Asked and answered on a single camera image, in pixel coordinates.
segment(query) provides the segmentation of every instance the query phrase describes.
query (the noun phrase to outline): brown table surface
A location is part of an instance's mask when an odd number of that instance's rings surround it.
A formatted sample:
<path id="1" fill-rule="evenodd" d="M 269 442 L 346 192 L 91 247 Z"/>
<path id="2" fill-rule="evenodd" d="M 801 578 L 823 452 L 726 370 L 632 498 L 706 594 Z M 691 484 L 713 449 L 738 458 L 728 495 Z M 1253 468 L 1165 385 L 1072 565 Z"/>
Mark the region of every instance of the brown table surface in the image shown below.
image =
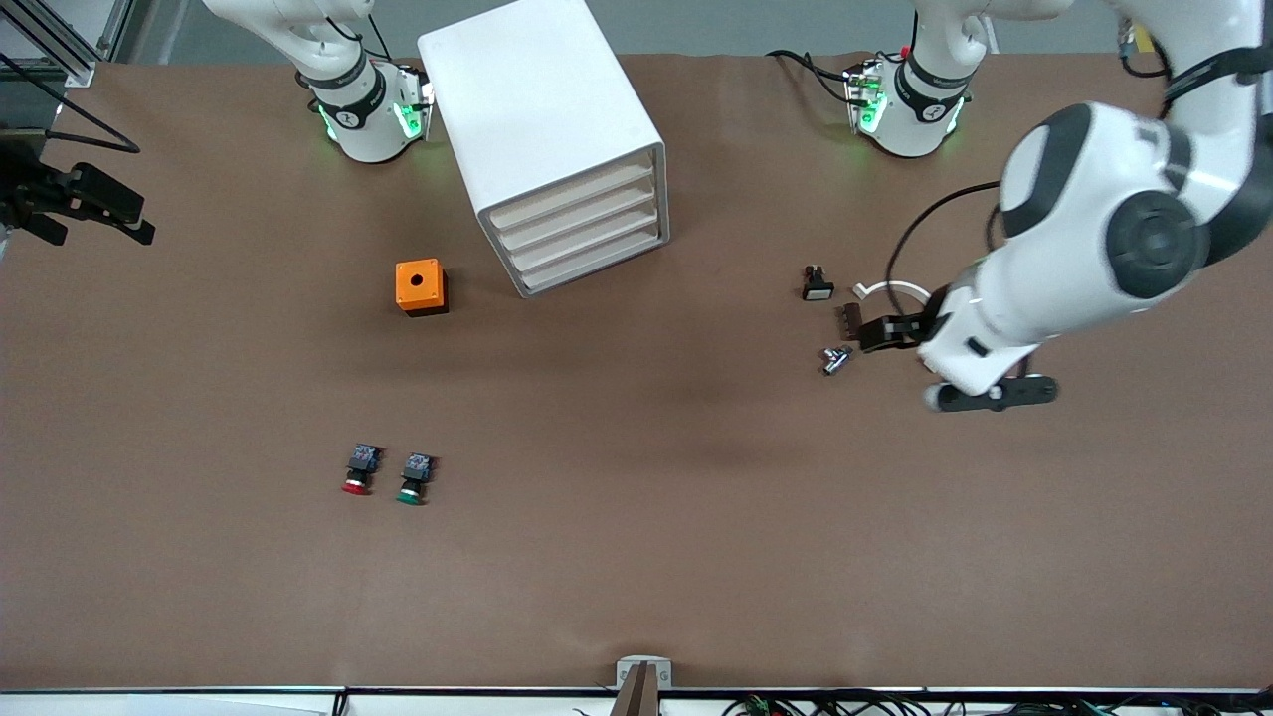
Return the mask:
<path id="1" fill-rule="evenodd" d="M 1270 680 L 1273 242 L 1049 344 L 1059 401 L 1006 414 L 929 414 L 911 353 L 822 377 L 833 303 L 797 298 L 807 262 L 878 280 L 1054 110 L 1152 111 L 1156 82 L 992 57 L 901 161 L 791 64 L 624 66 L 673 241 L 532 301 L 442 131 L 356 164 L 286 66 L 75 93 L 144 153 L 46 161 L 113 172 L 159 233 L 0 264 L 0 685 L 580 685 L 631 652 L 681 685 Z M 990 205 L 942 209 L 897 276 L 951 280 Z M 410 320 L 393 264 L 424 256 L 453 310 Z M 388 448 L 373 497 L 339 489 L 358 441 Z M 440 457 L 426 507 L 393 501 L 411 451 Z"/>

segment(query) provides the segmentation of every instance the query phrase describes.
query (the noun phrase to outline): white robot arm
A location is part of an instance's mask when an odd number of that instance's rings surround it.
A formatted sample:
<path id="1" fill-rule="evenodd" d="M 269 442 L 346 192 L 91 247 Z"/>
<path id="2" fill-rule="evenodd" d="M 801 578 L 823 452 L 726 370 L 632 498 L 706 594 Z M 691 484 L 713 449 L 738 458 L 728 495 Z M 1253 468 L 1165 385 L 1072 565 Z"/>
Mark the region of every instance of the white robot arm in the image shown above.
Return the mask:
<path id="1" fill-rule="evenodd" d="M 885 152 L 923 157 L 955 129 L 973 74 L 987 52 L 979 18 L 1055 18 L 1074 0 L 915 0 L 915 39 L 905 56 L 881 55 L 859 82 L 853 127 Z"/>
<path id="2" fill-rule="evenodd" d="M 428 131 L 432 88 L 410 68 L 367 56 L 342 23 L 374 0 L 204 0 L 213 14 L 265 39 L 318 98 L 327 134 L 358 162 L 387 162 Z"/>
<path id="3" fill-rule="evenodd" d="M 1153 307 L 1273 215 L 1265 0 L 1109 1 L 1175 69 L 1171 120 L 1077 104 L 1017 145 L 999 190 L 1007 243 L 918 322 L 920 359 L 950 383 L 929 394 L 937 409 L 997 399 L 1044 341 Z"/>

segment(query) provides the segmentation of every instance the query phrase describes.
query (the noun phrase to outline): green led light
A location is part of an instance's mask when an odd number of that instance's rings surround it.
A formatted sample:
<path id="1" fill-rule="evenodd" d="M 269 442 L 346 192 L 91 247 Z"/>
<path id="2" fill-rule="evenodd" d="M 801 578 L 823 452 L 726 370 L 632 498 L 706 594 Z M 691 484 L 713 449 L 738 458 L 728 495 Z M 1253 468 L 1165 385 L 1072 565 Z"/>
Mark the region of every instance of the green led light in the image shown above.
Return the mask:
<path id="1" fill-rule="evenodd" d="M 420 112 L 416 112 L 411 107 L 393 104 L 393 116 L 398 118 L 398 124 L 402 125 L 402 134 L 407 139 L 420 136 Z"/>
<path id="2" fill-rule="evenodd" d="M 946 134 L 950 134 L 950 132 L 955 131 L 955 122 L 959 121 L 959 111 L 962 110 L 962 108 L 964 108 L 964 101 L 960 99 L 955 104 L 955 108 L 951 110 L 951 121 L 950 121 L 948 125 L 946 125 Z"/>
<path id="3" fill-rule="evenodd" d="M 327 125 L 327 138 L 332 141 L 337 141 L 336 130 L 332 129 L 331 118 L 327 116 L 327 111 L 322 108 L 322 104 L 318 106 L 318 116 L 322 117 L 322 124 Z"/>
<path id="4" fill-rule="evenodd" d="M 876 94 L 875 102 L 862 110 L 862 131 L 873 132 L 880 126 L 880 117 L 883 116 L 883 111 L 887 108 L 889 97 L 883 92 Z"/>

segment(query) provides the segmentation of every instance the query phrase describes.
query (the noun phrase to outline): black cable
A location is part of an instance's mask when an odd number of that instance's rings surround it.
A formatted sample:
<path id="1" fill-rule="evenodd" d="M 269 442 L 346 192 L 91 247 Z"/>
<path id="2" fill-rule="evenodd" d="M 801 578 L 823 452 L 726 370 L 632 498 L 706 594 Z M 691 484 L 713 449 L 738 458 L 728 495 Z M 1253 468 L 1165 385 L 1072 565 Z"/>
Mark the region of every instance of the black cable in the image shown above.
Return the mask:
<path id="1" fill-rule="evenodd" d="M 796 60 L 797 62 L 799 62 L 799 65 L 802 68 L 805 68 L 806 70 L 813 73 L 813 78 L 817 79 L 817 83 L 821 84 L 822 89 L 825 89 L 826 93 L 830 94 L 831 97 L 835 97 L 836 99 L 839 99 L 840 102 L 844 102 L 845 104 L 853 104 L 854 107 L 863 107 L 863 106 L 866 106 L 866 103 L 862 102 L 861 99 L 849 99 L 848 97 L 844 97 L 843 94 L 840 94 L 839 92 L 836 92 L 835 89 L 833 89 L 831 85 L 826 84 L 827 79 L 834 79 L 836 82 L 844 82 L 844 74 L 843 73 L 833 73 L 831 70 L 827 70 L 825 68 L 820 68 L 820 66 L 815 65 L 813 64 L 813 57 L 808 52 L 805 52 L 805 55 L 801 56 L 801 55 L 797 55 L 797 54 L 792 52 L 791 50 L 774 50 L 773 52 L 766 52 L 765 57 L 791 57 L 792 60 Z"/>
<path id="2" fill-rule="evenodd" d="M 1136 68 L 1132 66 L 1132 64 L 1128 61 L 1128 57 L 1119 57 L 1119 61 L 1123 62 L 1123 70 L 1127 74 L 1129 74 L 1132 76 L 1136 76 L 1136 78 L 1148 79 L 1148 78 L 1155 78 L 1155 76 L 1165 76 L 1167 74 L 1167 70 L 1153 70 L 1153 71 L 1150 71 L 1150 73 L 1143 71 L 1143 70 L 1138 70 L 1138 69 L 1136 69 Z"/>
<path id="3" fill-rule="evenodd" d="M 775 701 L 778 706 L 782 706 L 791 716 L 806 716 L 803 711 L 796 708 L 796 705 L 789 701 Z"/>
<path id="4" fill-rule="evenodd" d="M 1123 65 L 1123 70 L 1134 78 L 1150 79 L 1161 76 L 1167 82 L 1167 87 L 1171 87 L 1171 62 L 1167 61 L 1167 54 L 1162 50 L 1162 45 L 1158 43 L 1157 37 L 1151 37 L 1150 42 L 1153 43 L 1153 54 L 1157 55 L 1158 62 L 1162 65 L 1161 69 L 1153 71 L 1138 70 L 1132 66 L 1130 59 L 1119 55 L 1119 62 Z M 1167 113 L 1171 112 L 1171 102 L 1164 99 L 1162 108 L 1158 111 L 1158 118 L 1165 120 Z"/>
<path id="5" fill-rule="evenodd" d="M 899 316 L 904 313 L 901 311 L 901 303 L 897 301 L 897 293 L 892 289 L 892 269 L 897 264 L 897 257 L 901 256 L 901 250 L 906 246 L 906 242 L 910 241 L 910 236 L 915 233 L 915 229 L 919 228 L 919 224 L 924 223 L 924 219 L 932 215 L 933 211 L 941 209 L 942 206 L 950 204 L 951 201 L 961 196 L 967 196 L 969 194 L 976 194 L 978 191 L 998 189 L 998 186 L 999 182 L 988 181 L 985 183 L 975 183 L 973 186 L 965 186 L 964 189 L 952 191 L 946 196 L 942 196 L 937 201 L 932 203 L 923 211 L 920 211 L 919 215 L 915 217 L 915 220 L 910 222 L 910 226 L 906 227 L 906 231 L 901 232 L 901 238 L 897 240 L 897 246 L 894 247 L 892 256 L 889 257 L 889 265 L 883 270 L 883 287 L 885 290 L 889 293 L 889 302 L 892 303 L 892 310 L 896 311 Z"/>
<path id="6" fill-rule="evenodd" d="M 381 42 L 381 51 L 384 52 L 384 57 L 387 59 L 390 56 L 390 46 L 384 45 L 384 36 L 381 34 L 381 28 L 376 27 L 376 18 L 373 18 L 368 13 L 367 22 L 372 23 L 372 32 L 376 33 L 376 39 L 378 39 Z"/>
<path id="7" fill-rule="evenodd" d="M 994 208 L 990 209 L 990 215 L 987 217 L 987 219 L 985 219 L 985 252 L 987 254 L 989 254 L 990 251 L 994 251 L 994 219 L 998 219 L 1001 213 L 1002 213 L 1002 209 L 999 209 L 999 205 L 995 204 Z"/>
<path id="8" fill-rule="evenodd" d="M 339 25 L 339 24 L 336 24 L 336 20 L 334 20 L 334 19 L 331 19 L 331 18 L 323 18 L 323 19 L 326 19 L 326 20 L 327 20 L 327 24 L 330 24 L 330 25 L 331 25 L 331 29 L 336 31 L 336 34 L 339 34 L 339 36 L 341 36 L 341 37 L 344 37 L 345 39 L 349 39 L 349 41 L 351 41 L 351 42 L 356 42 L 356 43 L 358 43 L 359 46 L 362 46 L 362 45 L 363 45 L 363 36 L 362 36 L 362 34 L 359 34 L 359 33 L 356 33 L 356 32 L 355 32 L 354 34 L 345 34 L 345 31 L 340 29 L 340 25 Z M 392 60 L 392 59 L 391 59 L 391 57 L 388 56 L 388 54 L 384 54 L 384 55 L 381 55 L 379 52 L 376 52 L 376 51 L 372 51 L 372 50 L 368 50 L 368 48 L 365 48 L 365 47 L 363 47 L 363 51 L 364 51 L 364 52 L 367 52 L 368 55 L 370 55 L 372 57 L 377 57 L 377 59 L 379 59 L 379 60 L 384 60 L 386 62 L 392 62 L 392 61 L 393 61 L 393 60 Z"/>
<path id="9" fill-rule="evenodd" d="M 29 74 L 27 74 L 25 70 L 23 70 L 22 68 L 19 68 L 18 64 L 14 62 L 13 60 L 10 60 L 9 56 L 5 55 L 4 52 L 0 52 L 0 61 L 3 61 L 5 65 L 8 65 L 10 70 L 13 70 L 14 73 L 18 74 L 18 76 L 20 76 L 22 79 L 29 82 L 31 84 L 34 84 L 36 87 L 38 87 L 39 90 L 43 92 L 45 94 L 52 97 L 53 99 L 59 101 L 62 104 L 66 104 L 76 115 L 79 115 L 81 117 L 84 117 L 85 120 L 93 122 L 93 125 L 95 125 L 98 129 L 106 131 L 107 134 L 109 134 L 115 139 L 120 140 L 120 144 L 112 144 L 112 143 L 102 140 L 102 139 L 93 139 L 90 136 L 83 136 L 83 135 L 79 135 L 79 134 L 67 134 L 67 132 L 64 132 L 64 131 L 52 131 L 52 130 L 45 130 L 45 139 L 60 139 L 62 141 L 76 141 L 79 144 L 88 144 L 90 147 L 101 147 L 103 149 L 113 149 L 116 152 L 125 152 L 125 153 L 129 153 L 129 154 L 140 154 L 141 153 L 141 148 L 137 147 L 135 141 L 132 141 L 131 139 L 129 139 L 129 138 L 123 136 L 122 134 L 120 134 L 118 131 L 116 131 L 115 127 L 112 127 L 111 125 L 103 122 L 102 120 L 94 117 L 93 115 L 90 115 L 87 111 L 84 111 L 83 108 L 80 108 L 79 104 L 76 104 L 76 103 L 71 102 L 70 99 L 67 99 L 65 94 L 59 94 L 57 92 L 55 92 L 53 89 L 51 89 L 47 84 L 45 84 L 45 83 L 39 82 L 38 79 L 36 79 L 36 78 L 31 76 Z"/>
<path id="10" fill-rule="evenodd" d="M 1167 60 L 1166 51 L 1164 51 L 1162 46 L 1158 45 L 1158 38 L 1157 37 L 1151 37 L 1150 42 L 1153 43 L 1153 52 L 1158 56 L 1158 60 L 1162 62 L 1162 76 L 1166 78 L 1167 87 L 1171 87 L 1171 78 L 1172 78 L 1171 61 Z M 1169 112 L 1171 112 L 1171 101 L 1170 99 L 1164 99 L 1162 101 L 1162 110 L 1158 111 L 1158 118 L 1160 120 L 1167 118 L 1167 113 Z"/>

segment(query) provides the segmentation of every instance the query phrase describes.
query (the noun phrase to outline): orange box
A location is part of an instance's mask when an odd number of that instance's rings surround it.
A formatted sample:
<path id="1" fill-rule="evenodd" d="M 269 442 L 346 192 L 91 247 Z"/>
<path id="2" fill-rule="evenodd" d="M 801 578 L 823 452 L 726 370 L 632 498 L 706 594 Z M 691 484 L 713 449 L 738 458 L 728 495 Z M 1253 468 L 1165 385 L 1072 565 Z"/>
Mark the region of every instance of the orange box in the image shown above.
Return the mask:
<path id="1" fill-rule="evenodd" d="M 397 265 L 393 285 L 397 304 L 407 316 L 435 316 L 451 310 L 447 302 L 447 271 L 437 259 Z"/>

